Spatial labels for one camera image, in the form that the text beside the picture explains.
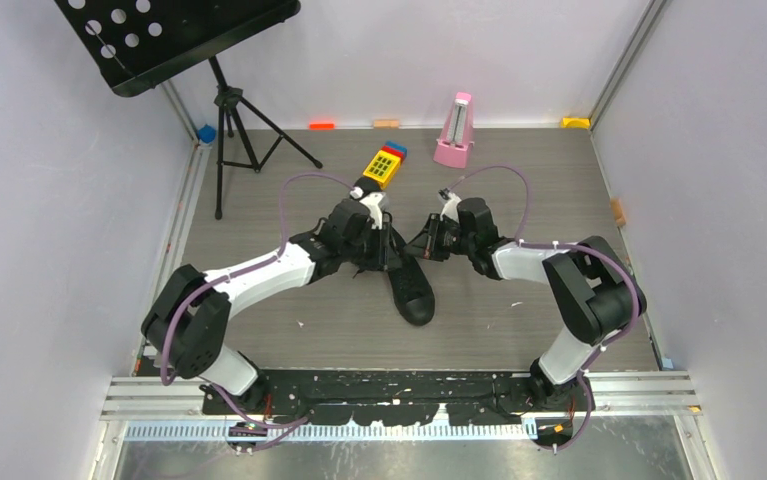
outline black clamp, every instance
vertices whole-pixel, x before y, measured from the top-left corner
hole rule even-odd
[[[206,283],[203,273],[191,265],[183,265],[171,274],[165,288],[153,303],[144,322],[142,335],[160,352],[172,317],[180,304]],[[182,378],[194,378],[205,372],[218,358],[227,321],[230,318],[230,300],[227,295],[209,289],[196,298],[183,312],[171,339],[169,363]]]
[[[439,192],[445,198],[446,191]],[[427,260],[444,261],[451,254],[466,255],[474,270],[493,280],[501,276],[492,261],[492,253],[509,243],[498,234],[492,211],[482,198],[467,198],[457,204],[457,221],[433,213],[404,252]]]
[[[360,200],[380,187],[371,179],[358,180],[355,187],[362,190],[358,198],[342,199],[321,224],[318,231],[300,233],[289,239],[303,248],[315,262],[310,283],[332,275],[346,262],[360,272],[388,271],[402,266],[398,249],[392,239],[391,215],[383,213],[383,225],[373,227],[371,212]]]
[[[227,87],[226,90],[218,92],[218,95],[215,96],[213,103],[219,108],[231,110],[236,108],[236,105],[242,101],[242,97],[243,95],[241,88]]]
[[[603,237],[592,236],[579,242],[596,250],[624,268],[616,252]],[[566,328],[581,342],[597,345],[609,333],[627,325],[633,307],[630,290],[621,276],[598,258],[577,251],[552,255],[542,262],[548,284]],[[640,315],[647,301],[633,276]]]

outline yellow toy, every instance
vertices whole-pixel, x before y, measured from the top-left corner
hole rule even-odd
[[[585,128],[589,129],[588,118],[565,117],[560,121],[560,128]]]
[[[386,142],[377,155],[371,160],[371,163],[365,168],[362,174],[385,189],[392,178],[401,168],[401,163],[407,156],[407,149],[393,142]]]

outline black shoe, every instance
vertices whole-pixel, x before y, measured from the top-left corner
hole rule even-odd
[[[404,238],[393,228],[392,240],[395,243],[395,251],[401,257],[401,268],[389,270],[389,283],[392,285],[392,298],[398,312],[404,320],[421,327],[427,325],[436,313],[436,297],[433,288],[418,260],[403,253],[406,242]]]

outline tripod leg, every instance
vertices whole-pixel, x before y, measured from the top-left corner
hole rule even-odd
[[[224,107],[218,107],[218,185],[215,196],[215,219],[221,220],[221,196],[224,187]]]
[[[253,151],[253,145],[251,145],[250,138],[248,138],[248,133],[245,131],[244,124],[242,124],[242,117],[239,115],[239,110],[232,108],[230,109],[230,114],[233,115],[233,120],[236,121],[236,129],[239,131],[239,137],[242,139],[242,145],[245,146],[245,152],[247,152],[248,158],[251,161],[251,165],[253,165],[253,171],[259,173],[259,171],[262,170],[262,165],[260,165],[259,161],[256,159],[256,153]]]
[[[227,136],[233,138],[233,120],[230,118],[230,112],[227,112]]]
[[[287,142],[291,143],[293,147],[298,149],[299,152],[303,154],[306,158],[309,159],[310,162],[312,162],[313,165],[315,165],[316,168],[321,168],[324,166],[321,162],[315,159],[309,152],[307,152],[298,142],[296,142],[292,137],[286,134],[286,132],[283,131],[280,127],[277,126],[276,123],[272,122],[270,118],[266,117],[264,113],[260,112],[259,109],[253,106],[252,103],[247,101],[244,97],[240,98],[239,101],[246,107],[248,107],[248,110],[253,112],[257,117],[261,118],[263,122],[268,124],[269,127],[274,129],[277,134],[279,134],[281,137],[285,138]]]

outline wooden block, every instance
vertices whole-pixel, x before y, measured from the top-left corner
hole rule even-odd
[[[374,121],[374,128],[400,128],[401,122],[390,118],[381,118]]]
[[[619,228],[625,226],[627,220],[624,218],[624,209],[622,209],[621,201],[618,198],[611,198],[610,208],[613,210],[613,218],[616,220],[616,226]]]

